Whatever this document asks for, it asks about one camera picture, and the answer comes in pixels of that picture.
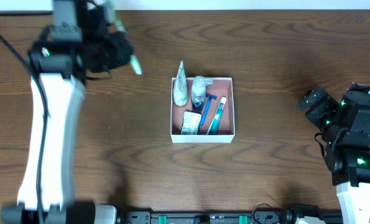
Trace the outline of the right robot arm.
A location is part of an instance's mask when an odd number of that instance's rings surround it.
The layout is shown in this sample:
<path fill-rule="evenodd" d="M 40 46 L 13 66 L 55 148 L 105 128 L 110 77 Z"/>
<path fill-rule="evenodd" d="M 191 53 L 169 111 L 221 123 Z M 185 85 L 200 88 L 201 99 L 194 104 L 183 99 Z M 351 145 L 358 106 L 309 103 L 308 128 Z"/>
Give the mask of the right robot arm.
<path fill-rule="evenodd" d="M 343 223 L 370 223 L 370 86 L 353 82 L 339 101 L 311 89 L 297 107 L 319 130 Z"/>

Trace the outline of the clear pump bottle blue liquid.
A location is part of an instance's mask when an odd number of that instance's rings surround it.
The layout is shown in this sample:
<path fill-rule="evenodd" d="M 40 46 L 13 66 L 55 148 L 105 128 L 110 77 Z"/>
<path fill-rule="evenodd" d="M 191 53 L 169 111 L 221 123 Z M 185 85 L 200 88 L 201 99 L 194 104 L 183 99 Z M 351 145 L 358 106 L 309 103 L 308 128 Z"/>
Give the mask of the clear pump bottle blue liquid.
<path fill-rule="evenodd" d="M 192 111 L 200 113 L 206 100 L 206 86 L 213 84 L 213 79 L 196 76 L 191 87 Z"/>

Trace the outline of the white cosmetic tube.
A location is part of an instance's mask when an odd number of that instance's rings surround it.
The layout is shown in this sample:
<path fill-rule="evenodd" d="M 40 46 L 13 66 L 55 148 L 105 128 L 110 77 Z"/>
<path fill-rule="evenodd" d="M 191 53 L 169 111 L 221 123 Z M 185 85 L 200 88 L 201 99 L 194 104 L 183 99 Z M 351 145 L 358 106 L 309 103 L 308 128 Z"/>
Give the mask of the white cosmetic tube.
<path fill-rule="evenodd" d="M 188 102 L 187 79 L 183 61 L 180 62 L 173 87 L 173 101 L 177 106 L 185 106 Z"/>

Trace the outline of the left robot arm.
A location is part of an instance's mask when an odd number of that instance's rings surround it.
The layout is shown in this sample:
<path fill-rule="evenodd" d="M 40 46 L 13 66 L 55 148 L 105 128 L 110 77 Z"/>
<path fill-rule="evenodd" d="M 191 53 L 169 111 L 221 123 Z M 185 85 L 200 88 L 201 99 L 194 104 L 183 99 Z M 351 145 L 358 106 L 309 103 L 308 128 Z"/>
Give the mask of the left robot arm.
<path fill-rule="evenodd" d="M 54 1 L 44 28 L 22 62 L 31 76 L 29 157 L 15 205 L 2 223 L 119 223 L 113 205 L 75 199 L 77 122 L 87 73 L 110 73 L 131 62 L 133 49 L 111 1 Z"/>

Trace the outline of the white green toothbrush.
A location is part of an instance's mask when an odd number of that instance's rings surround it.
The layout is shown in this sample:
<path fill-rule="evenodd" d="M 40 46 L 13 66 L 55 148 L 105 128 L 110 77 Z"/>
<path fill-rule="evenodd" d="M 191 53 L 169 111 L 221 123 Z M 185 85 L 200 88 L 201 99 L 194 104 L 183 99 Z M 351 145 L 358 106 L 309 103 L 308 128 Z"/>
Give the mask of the white green toothbrush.
<path fill-rule="evenodd" d="M 124 23 L 122 22 L 120 16 L 115 12 L 115 2 L 113 0 L 106 0 L 105 4 L 107 7 L 108 22 L 112 23 L 118 32 L 122 32 L 126 35 Z M 143 74 L 141 65 L 135 54 L 130 56 L 130 65 L 137 75 Z"/>

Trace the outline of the green white soap box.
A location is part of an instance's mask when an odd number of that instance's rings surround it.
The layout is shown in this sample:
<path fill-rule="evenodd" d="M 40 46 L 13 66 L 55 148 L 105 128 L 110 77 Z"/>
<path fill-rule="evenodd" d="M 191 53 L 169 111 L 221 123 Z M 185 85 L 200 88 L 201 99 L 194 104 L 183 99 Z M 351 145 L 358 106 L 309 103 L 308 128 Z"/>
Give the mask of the green white soap box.
<path fill-rule="evenodd" d="M 184 112 L 181 135 L 198 135 L 202 115 L 190 111 Z"/>

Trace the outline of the white pink-lined cardboard box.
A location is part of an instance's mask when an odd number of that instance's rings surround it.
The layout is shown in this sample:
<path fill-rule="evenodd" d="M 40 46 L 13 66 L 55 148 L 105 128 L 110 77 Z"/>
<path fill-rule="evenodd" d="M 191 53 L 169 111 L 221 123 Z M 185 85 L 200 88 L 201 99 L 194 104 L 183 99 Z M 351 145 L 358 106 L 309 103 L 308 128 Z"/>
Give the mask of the white pink-lined cardboard box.
<path fill-rule="evenodd" d="M 207 117 L 204 124 L 200 126 L 197 135 L 182 135 L 181 128 L 183 126 L 183 118 L 185 111 L 192 110 L 191 99 L 184 106 L 178 106 L 175 102 L 171 103 L 171 140 L 173 143 L 230 143 L 235 136 L 235 110 L 234 97 L 231 78 L 215 77 L 213 84 L 206 86 L 206 91 L 209 94 L 216 96 L 215 100 L 211 101 Z M 218 104 L 221 98 L 227 98 L 221 116 L 219 129 L 216 135 L 208 135 L 212 119 L 216 113 Z"/>

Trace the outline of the blue disposable razor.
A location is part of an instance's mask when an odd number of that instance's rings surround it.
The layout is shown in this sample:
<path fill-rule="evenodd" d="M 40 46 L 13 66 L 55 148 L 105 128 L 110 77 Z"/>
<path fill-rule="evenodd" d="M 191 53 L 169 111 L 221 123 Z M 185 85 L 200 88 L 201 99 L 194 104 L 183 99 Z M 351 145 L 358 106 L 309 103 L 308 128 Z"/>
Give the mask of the blue disposable razor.
<path fill-rule="evenodd" d="M 208 111 L 209 111 L 209 108 L 210 108 L 210 105 L 211 105 L 211 101 L 217 99 L 217 97 L 215 95 L 212 95 L 212 94 L 209 94 L 209 93 L 206 93 L 206 98 L 208 98 L 208 100 L 207 100 L 207 104 L 204 108 L 204 112 L 202 114 L 201 121 L 199 123 L 200 126 L 204 125 L 204 122 L 207 118 L 207 114 L 208 114 Z"/>

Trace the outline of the teal white toothpaste tube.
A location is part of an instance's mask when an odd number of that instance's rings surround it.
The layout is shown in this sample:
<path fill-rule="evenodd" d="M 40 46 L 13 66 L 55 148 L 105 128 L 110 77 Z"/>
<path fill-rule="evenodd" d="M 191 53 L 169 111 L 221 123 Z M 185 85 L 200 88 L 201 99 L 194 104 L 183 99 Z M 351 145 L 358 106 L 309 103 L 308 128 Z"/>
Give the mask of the teal white toothpaste tube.
<path fill-rule="evenodd" d="M 227 103 L 227 98 L 223 96 L 220 99 L 220 102 L 217 106 L 217 109 L 212 119 L 211 125 L 209 126 L 209 129 L 207 130 L 207 133 L 206 133 L 207 135 L 217 135 L 226 103 Z"/>

